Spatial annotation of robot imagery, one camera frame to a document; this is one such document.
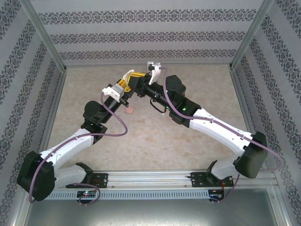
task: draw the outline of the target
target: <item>small pink ball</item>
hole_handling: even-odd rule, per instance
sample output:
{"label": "small pink ball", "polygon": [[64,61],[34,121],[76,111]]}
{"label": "small pink ball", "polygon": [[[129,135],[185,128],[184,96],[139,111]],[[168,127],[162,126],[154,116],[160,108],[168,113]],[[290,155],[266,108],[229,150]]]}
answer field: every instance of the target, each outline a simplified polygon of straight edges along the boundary
{"label": "small pink ball", "polygon": [[131,114],[133,112],[134,112],[134,108],[132,106],[129,106],[129,107],[126,108],[126,113],[127,114]]}

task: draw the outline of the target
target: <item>black cable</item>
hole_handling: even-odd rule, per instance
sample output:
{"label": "black cable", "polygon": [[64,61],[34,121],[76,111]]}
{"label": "black cable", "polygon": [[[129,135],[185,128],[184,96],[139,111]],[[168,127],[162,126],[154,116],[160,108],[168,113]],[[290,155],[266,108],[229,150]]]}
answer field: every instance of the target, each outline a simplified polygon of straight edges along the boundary
{"label": "black cable", "polygon": [[151,104],[151,106],[152,106],[153,108],[155,108],[158,112],[160,112],[160,113],[165,113],[165,112],[166,112],[166,107],[164,108],[164,111],[161,111],[160,109],[158,109],[158,108],[152,103],[151,99],[150,99],[150,104]]}

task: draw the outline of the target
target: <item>enclosure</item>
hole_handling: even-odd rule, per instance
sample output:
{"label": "enclosure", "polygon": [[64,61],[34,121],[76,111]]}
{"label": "enclosure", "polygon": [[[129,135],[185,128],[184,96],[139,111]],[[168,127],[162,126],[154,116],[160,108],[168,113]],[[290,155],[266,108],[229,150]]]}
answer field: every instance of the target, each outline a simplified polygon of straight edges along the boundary
{"label": "enclosure", "polygon": [[[300,4],[1,0],[0,225],[301,225]],[[26,154],[72,135],[87,102],[100,102],[102,89],[127,71],[147,72],[150,60],[176,74],[185,96],[217,118],[264,133],[283,168],[243,177],[224,205],[193,198],[196,190],[186,176],[233,152],[134,95],[132,114],[124,107],[116,111],[129,128],[126,136],[105,137],[64,164],[84,162],[107,172],[103,199],[85,209],[72,191],[66,198],[69,191],[58,189],[48,200],[29,204],[16,184]],[[112,134],[123,130],[115,119],[106,127]],[[264,167],[277,164],[269,155]],[[131,197],[121,199],[123,194]],[[135,196],[141,194],[149,198]]]}

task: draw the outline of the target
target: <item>patterned wallpaper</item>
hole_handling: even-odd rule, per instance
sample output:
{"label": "patterned wallpaper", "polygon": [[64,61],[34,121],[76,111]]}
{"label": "patterned wallpaper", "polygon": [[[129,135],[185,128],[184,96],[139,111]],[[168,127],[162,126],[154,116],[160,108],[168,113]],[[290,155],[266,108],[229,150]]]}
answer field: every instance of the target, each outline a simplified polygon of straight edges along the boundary
{"label": "patterned wallpaper", "polygon": [[285,161],[277,177],[293,225],[301,225],[300,16],[297,0],[276,0],[236,68],[253,125]]}
{"label": "patterned wallpaper", "polygon": [[33,0],[64,63],[230,63],[262,0]]}
{"label": "patterned wallpaper", "polygon": [[0,0],[0,226],[23,158],[38,151],[60,72],[17,0]]}

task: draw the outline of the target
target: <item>beige floor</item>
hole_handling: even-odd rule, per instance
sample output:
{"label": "beige floor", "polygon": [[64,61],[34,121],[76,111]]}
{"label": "beige floor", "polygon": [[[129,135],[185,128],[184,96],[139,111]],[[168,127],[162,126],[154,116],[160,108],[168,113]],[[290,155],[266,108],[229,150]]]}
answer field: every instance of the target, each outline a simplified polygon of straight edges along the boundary
{"label": "beige floor", "polygon": [[[186,97],[221,120],[246,129],[226,65],[168,65],[168,68],[186,86]],[[101,90],[130,69],[146,71],[141,66],[69,69],[48,147],[79,129],[85,104],[90,100],[100,103]],[[126,114],[124,106],[117,110],[128,126],[126,136],[104,137],[64,166],[81,161],[93,170],[206,169],[212,161],[233,155],[206,134],[177,125],[168,115],[162,118],[150,106],[148,97],[134,95],[129,103],[135,109],[133,114]],[[113,117],[106,127],[107,133],[124,131]]]}

